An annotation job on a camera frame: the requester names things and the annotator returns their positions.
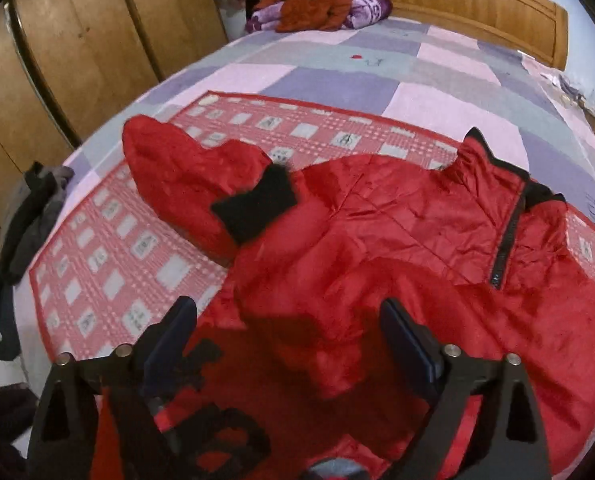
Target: black zipper trim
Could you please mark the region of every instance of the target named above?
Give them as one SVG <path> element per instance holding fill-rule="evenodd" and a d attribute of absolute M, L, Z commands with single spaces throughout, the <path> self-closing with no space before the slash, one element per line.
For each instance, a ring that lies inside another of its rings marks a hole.
<path fill-rule="evenodd" d="M 504 280 L 504 273 L 506 272 L 509 256 L 511 256 L 511 250 L 515 244 L 517 224 L 519 223 L 520 215 L 525 210 L 530 209 L 531 207 L 542 202 L 547 202 L 549 200 L 560 200 L 561 202 L 566 202 L 566 200 L 560 193 L 553 194 L 548 187 L 543 186 L 543 184 L 533 182 L 530 179 L 530 175 L 527 170 L 497 158 L 489 148 L 489 145 L 484 139 L 482 132 L 477 128 L 471 128 L 468 134 L 466 134 L 466 137 L 471 137 L 472 139 L 476 140 L 484 148 L 486 156 L 492 165 L 516 174 L 525 183 L 524 189 L 519 194 L 519 199 L 517 200 L 513 213 L 511 214 L 511 218 L 506 225 L 506 229 L 504 230 L 504 234 L 501 238 L 500 246 L 498 247 L 497 254 L 495 255 L 495 261 L 493 262 L 493 269 L 491 271 L 489 282 L 495 288 L 499 289 L 501 288 L 501 284 Z"/>
<path fill-rule="evenodd" d="M 517 200 L 515 209 L 513 209 L 513 213 L 511 214 L 511 219 L 506 225 L 506 229 L 502 235 L 498 252 L 495 255 L 495 261 L 493 263 L 493 270 L 491 271 L 491 279 L 489 282 L 497 289 L 501 287 L 501 282 L 504 279 L 504 272 L 506 272 L 506 265 L 509 261 L 509 256 L 511 256 L 513 245 L 515 244 L 517 224 L 519 223 L 519 216 L 525 209 L 525 195 L 527 189 L 528 186 L 524 188 L 519 196 L 519 199 Z"/>

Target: pink and purple bedsheet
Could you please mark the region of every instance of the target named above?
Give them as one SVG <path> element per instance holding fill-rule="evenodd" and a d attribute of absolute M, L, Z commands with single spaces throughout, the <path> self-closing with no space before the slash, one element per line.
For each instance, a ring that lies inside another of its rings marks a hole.
<path fill-rule="evenodd" d="M 563 193 L 581 212 L 575 222 L 584 225 L 571 226 L 569 246 L 595 278 L 595 137 L 581 110 L 565 104 L 560 91 L 541 76 L 555 72 L 516 50 L 396 18 L 361 30 L 257 32 L 153 88 L 77 150 L 66 162 L 76 176 L 59 224 L 65 219 L 73 222 L 74 209 L 121 167 L 120 137 L 127 118 L 147 114 L 161 121 L 174 120 L 206 92 L 239 92 L 258 94 L 261 101 L 264 96 L 298 100 L 403 121 L 444 136 L 447 146 L 460 142 L 477 126 L 498 158 L 526 168 L 553 192 Z M 181 124 L 190 135 L 194 132 L 192 122 Z M 270 153 L 278 147 L 267 144 Z M 415 158 L 416 152 L 404 150 L 394 155 Z M 282 156 L 291 163 L 293 156 L 299 157 L 299 150 L 282 152 Z M 433 161 L 417 158 L 427 160 L 419 164 Z M 46 248 L 57 241 L 51 237 Z M 200 260 L 194 265 L 193 272 L 212 272 L 220 280 L 221 274 L 208 262 Z M 49 359 L 40 338 L 31 279 L 27 274 L 17 288 L 15 307 L 24 363 L 31 386 L 38 391 Z M 69 312 L 67 296 L 74 291 L 67 289 L 57 288 L 54 293 L 64 296 L 63 319 L 76 323 L 81 316 Z M 157 318 L 151 316 L 149 321 Z M 105 329 L 104 319 L 97 323 L 100 330 Z M 108 339 L 114 342 L 111 335 Z M 63 342 L 56 346 L 67 348 Z M 84 346 L 69 342 L 67 349 L 76 357 L 96 353 Z"/>

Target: red border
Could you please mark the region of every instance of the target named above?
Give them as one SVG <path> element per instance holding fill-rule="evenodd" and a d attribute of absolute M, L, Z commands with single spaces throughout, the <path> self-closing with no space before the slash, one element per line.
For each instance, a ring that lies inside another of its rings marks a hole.
<path fill-rule="evenodd" d="M 335 108 L 333 106 L 320 105 L 318 103 L 310 103 L 309 101 L 299 101 L 297 99 L 284 99 L 283 97 L 267 97 L 266 95 L 262 95 L 262 94 L 239 94 L 239 93 L 231 93 L 231 92 L 216 92 L 216 91 L 212 91 L 212 90 L 205 92 L 204 94 L 202 94 L 201 97 L 198 97 L 193 103 L 189 104 L 188 106 L 185 106 L 182 110 L 177 112 L 171 119 L 169 119 L 168 122 L 173 121 L 175 118 L 179 117 L 180 115 L 183 115 L 183 113 L 186 112 L 186 110 L 188 110 L 192 106 L 196 106 L 197 102 L 200 101 L 207 94 L 214 94 L 214 95 L 219 95 L 220 97 L 227 97 L 227 98 L 228 97 L 241 97 L 241 98 L 245 98 L 245 99 L 257 98 L 257 99 L 253 99 L 253 100 L 255 100 L 255 101 L 271 101 L 274 103 L 284 103 L 284 104 L 290 104 L 290 105 L 296 105 L 296 106 L 304 106 L 304 107 L 308 107 L 308 108 L 316 108 L 317 110 L 325 110 L 327 112 L 336 112 L 336 113 L 339 113 L 342 115 L 352 115 L 354 117 L 364 117 L 366 119 L 371 119 L 372 121 L 390 124 L 391 126 L 402 126 L 404 124 L 404 126 L 407 126 L 407 129 L 410 129 L 410 130 L 412 130 L 416 133 L 419 133 L 419 134 L 427 135 L 427 136 L 431 137 L 432 139 L 439 140 L 440 142 L 444 142 L 444 144 L 453 146 L 453 148 L 458 148 L 462 144 L 461 142 L 458 142 L 455 139 L 451 139 L 450 137 L 443 136 L 441 134 L 433 132 L 432 130 L 427 130 L 426 128 L 422 128 L 421 126 L 415 126 L 414 124 L 404 123 L 403 121 L 398 121 L 396 119 L 390 119 L 388 117 L 367 114 L 365 112 L 356 112 L 354 110 L 345 110 L 344 108 Z"/>
<path fill-rule="evenodd" d="M 261 94 L 241 94 L 241 93 L 234 93 L 234 92 L 217 92 L 217 91 L 212 91 L 212 90 L 204 92 L 204 94 L 202 94 L 200 97 L 198 97 L 195 101 L 191 102 L 188 106 L 182 108 L 178 113 L 176 113 L 167 122 L 168 123 L 172 122 L 175 118 L 177 118 L 178 116 L 183 114 L 186 110 L 188 110 L 192 106 L 196 106 L 197 102 L 200 101 L 201 99 L 203 99 L 204 97 L 206 97 L 206 95 L 208 95 L 208 94 L 219 95 L 220 97 L 227 97 L 227 98 L 228 97 L 240 97 L 240 98 L 245 98 L 245 99 L 257 99 L 257 100 L 271 101 L 271 102 L 275 102 L 275 103 L 294 104 L 297 106 L 306 106 L 309 108 L 315 107 L 319 110 L 336 112 L 336 113 L 340 113 L 343 115 L 352 114 L 353 116 L 364 117 L 366 119 L 371 119 L 373 121 L 379 121 L 379 122 L 382 122 L 385 124 L 390 124 L 391 126 L 405 126 L 405 127 L 407 127 L 407 129 L 409 129 L 413 132 L 416 132 L 416 133 L 419 133 L 422 135 L 426 135 L 426 136 L 431 137 L 432 139 L 435 139 L 435 140 L 439 140 L 440 142 L 444 142 L 444 144 L 448 144 L 449 146 L 453 146 L 454 148 L 458 148 L 462 144 L 461 142 L 458 142 L 455 139 L 451 139 L 450 137 L 443 136 L 441 134 L 433 132 L 432 130 L 427 130 L 426 128 L 422 128 L 420 126 L 415 126 L 414 124 L 404 123 L 403 121 L 398 121 L 398 120 L 390 119 L 387 117 L 376 116 L 373 114 L 367 114 L 365 112 L 356 112 L 354 110 L 344 110 L 343 108 L 335 108 L 332 106 L 319 105 L 317 103 L 310 103 L 307 101 L 300 101 L 297 99 L 284 99 L 284 98 L 279 98 L 279 97 L 268 97 L 268 96 L 261 95 Z M 50 240 L 47 241 L 44 248 L 40 251 L 40 254 L 35 261 L 35 264 L 29 270 L 29 280 L 31 282 L 31 290 L 33 292 L 33 300 L 35 301 L 35 315 L 38 320 L 38 328 L 40 330 L 40 338 L 42 340 L 42 344 L 44 345 L 44 349 L 46 350 L 46 353 L 49 356 L 49 359 L 51 361 L 55 360 L 56 355 L 52 349 L 52 345 L 50 344 L 49 330 L 47 328 L 44 318 L 41 315 L 42 308 L 40 306 L 40 300 L 39 300 L 40 295 L 38 293 L 37 286 L 36 286 L 35 280 L 34 280 L 36 268 L 38 267 L 38 264 L 39 264 L 40 260 L 42 259 L 42 257 L 44 256 L 45 252 L 49 249 L 51 242 L 53 240 L 55 240 L 55 238 L 62 232 L 62 229 L 68 223 L 69 219 L 82 208 L 84 201 L 87 200 L 102 184 L 107 182 L 111 178 L 111 176 L 113 176 L 116 173 L 118 168 L 120 166 L 124 165 L 125 163 L 126 163 L 126 159 L 123 159 L 121 162 L 119 162 L 106 176 L 102 177 L 100 179 L 100 182 L 98 182 L 98 184 L 96 184 L 95 187 L 89 193 L 87 193 L 85 195 L 85 197 L 78 203 L 78 205 L 76 205 L 73 208 L 73 210 L 68 215 L 66 215 L 66 217 L 62 221 L 62 224 L 60 224 L 60 226 L 57 228 L 57 230 L 55 231 L 53 236 L 50 238 Z M 567 203 L 567 207 L 568 207 L 568 210 L 572 211 L 588 227 L 590 227 L 593 231 L 595 231 L 595 223 L 593 223 L 591 220 L 589 220 L 589 218 L 584 213 L 582 213 L 575 206 L 573 206 L 569 203 Z"/>
<path fill-rule="evenodd" d="M 60 224 L 55 233 L 53 233 L 53 236 L 50 238 L 50 240 L 47 240 L 47 243 L 44 245 L 44 248 L 40 251 L 40 254 L 37 257 L 35 263 L 33 264 L 33 267 L 31 267 L 31 269 L 29 270 L 29 280 L 31 282 L 31 290 L 33 291 L 33 300 L 35 301 L 35 317 L 38 320 L 38 328 L 40 329 L 40 339 L 42 339 L 44 349 L 46 350 L 46 353 L 51 361 L 55 360 L 56 354 L 53 351 L 52 345 L 50 344 L 51 339 L 49 336 L 49 329 L 47 328 L 47 324 L 44 321 L 44 318 L 41 316 L 42 307 L 40 306 L 40 295 L 38 293 L 37 286 L 34 280 L 36 268 L 38 267 L 38 264 L 40 263 L 40 260 L 42 259 L 44 254 L 49 250 L 49 246 L 51 245 L 52 241 L 55 240 L 56 237 L 62 233 L 62 230 L 65 228 L 69 219 L 83 207 L 84 201 L 87 200 L 95 191 L 97 191 L 102 184 L 107 182 L 116 173 L 118 168 L 125 163 L 126 159 L 123 158 L 119 163 L 116 164 L 116 166 L 113 167 L 113 169 L 106 176 L 102 177 L 100 179 L 100 182 L 98 182 L 95 185 L 95 187 L 84 196 L 84 198 L 78 203 L 78 205 L 76 205 L 71 210 L 71 212 L 68 215 L 66 215 L 66 217 L 62 221 L 62 224 Z"/>
<path fill-rule="evenodd" d="M 582 211 L 577 209 L 573 204 L 569 204 L 567 202 L 566 205 L 568 206 L 570 211 L 572 211 L 575 214 L 575 216 L 577 216 L 577 218 L 582 220 L 588 227 L 590 227 L 591 229 L 593 229 L 595 231 L 595 222 L 592 222 L 591 220 L 589 220 L 589 218 Z"/>

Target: dark clothing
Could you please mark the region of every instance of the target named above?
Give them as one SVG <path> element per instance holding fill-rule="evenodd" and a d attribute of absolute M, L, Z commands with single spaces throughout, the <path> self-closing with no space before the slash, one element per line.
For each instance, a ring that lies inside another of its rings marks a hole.
<path fill-rule="evenodd" d="M 0 480 L 26 478 L 26 460 L 12 442 L 31 427 L 37 400 L 18 384 L 0 388 Z"/>
<path fill-rule="evenodd" d="M 251 19 L 251 16 L 254 15 L 254 7 L 260 3 L 261 0 L 246 0 L 246 5 L 244 7 L 246 12 L 246 19 L 247 21 Z"/>
<path fill-rule="evenodd" d="M 271 164 L 254 189 L 218 201 L 212 211 L 238 245 L 257 238 L 267 225 L 297 205 L 285 166 Z"/>
<path fill-rule="evenodd" d="M 24 173 L 24 181 L 15 193 L 14 204 L 10 206 L 10 211 L 15 212 L 9 214 L 10 220 L 4 224 L 0 254 L 1 361 L 12 361 L 20 355 L 13 285 L 20 282 L 58 220 L 66 199 L 66 185 L 72 177 L 71 168 L 44 168 L 35 162 Z"/>

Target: wooden wardrobe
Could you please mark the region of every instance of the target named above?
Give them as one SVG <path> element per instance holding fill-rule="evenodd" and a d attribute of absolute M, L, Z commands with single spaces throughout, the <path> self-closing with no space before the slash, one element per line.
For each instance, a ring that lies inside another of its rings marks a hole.
<path fill-rule="evenodd" d="M 62 163 L 135 98 L 225 43 L 213 0 L 4 0 L 0 224 L 34 160 Z"/>

